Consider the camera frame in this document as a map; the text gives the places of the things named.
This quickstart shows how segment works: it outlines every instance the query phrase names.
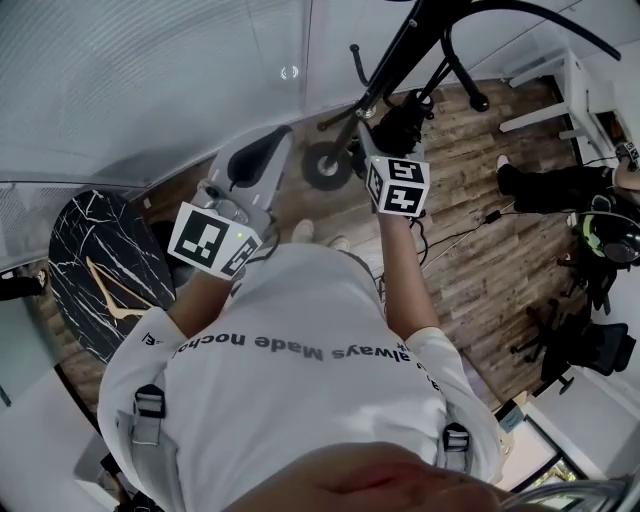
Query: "wooden floor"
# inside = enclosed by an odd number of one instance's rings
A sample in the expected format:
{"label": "wooden floor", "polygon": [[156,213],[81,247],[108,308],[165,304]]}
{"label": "wooden floor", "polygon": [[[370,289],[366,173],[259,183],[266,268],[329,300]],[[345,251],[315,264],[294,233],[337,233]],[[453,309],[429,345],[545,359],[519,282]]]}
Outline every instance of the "wooden floor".
{"label": "wooden floor", "polygon": [[[497,189],[495,164],[500,154],[508,155],[514,165],[526,171],[574,165],[575,158],[571,144],[558,139],[558,132],[566,129],[561,120],[507,134],[498,129],[507,119],[553,104],[555,99],[547,85],[532,82],[514,90],[500,81],[487,81],[481,88],[491,102],[489,112],[472,111],[464,90],[451,86],[436,91],[436,118],[424,125],[431,189],[426,203],[428,215],[422,222],[429,244],[436,245],[429,249],[423,274],[443,330],[465,358],[474,390],[495,408],[541,384],[540,364],[526,364],[523,355],[512,355],[509,348],[536,335],[525,309],[559,297],[570,284],[569,270],[555,264],[556,258],[572,246],[566,216],[505,216],[459,243],[457,238],[437,242],[476,227],[496,209],[511,211],[512,199],[502,197]],[[377,117],[386,110],[378,105]],[[352,252],[367,262],[374,276],[379,276],[383,271],[380,233],[363,183],[354,176],[339,191],[326,193],[311,189],[301,178],[305,148],[336,135],[336,130],[319,133],[315,129],[319,119],[294,127],[296,151],[273,213],[285,241],[304,218],[315,221],[318,242],[346,235]],[[151,222],[175,218],[180,202],[191,199],[195,184],[206,175],[210,164],[211,160],[203,162],[151,190],[146,218]],[[422,249],[415,231],[416,243]],[[37,301],[43,320],[61,347],[62,369],[89,409],[95,411],[102,363],[75,342],[50,292]],[[581,301],[582,296],[576,294],[571,303],[563,303],[563,309],[576,309]]]}

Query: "round table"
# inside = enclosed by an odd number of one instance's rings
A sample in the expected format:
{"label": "round table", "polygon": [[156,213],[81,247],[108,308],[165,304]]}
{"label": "round table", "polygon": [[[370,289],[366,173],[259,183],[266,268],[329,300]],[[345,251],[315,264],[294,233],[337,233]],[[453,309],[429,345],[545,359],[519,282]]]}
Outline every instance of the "round table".
{"label": "round table", "polygon": [[162,249],[142,216],[111,192],[89,190],[67,203],[51,234],[49,268],[67,327],[105,363],[138,323],[140,310],[168,309],[175,300]]}

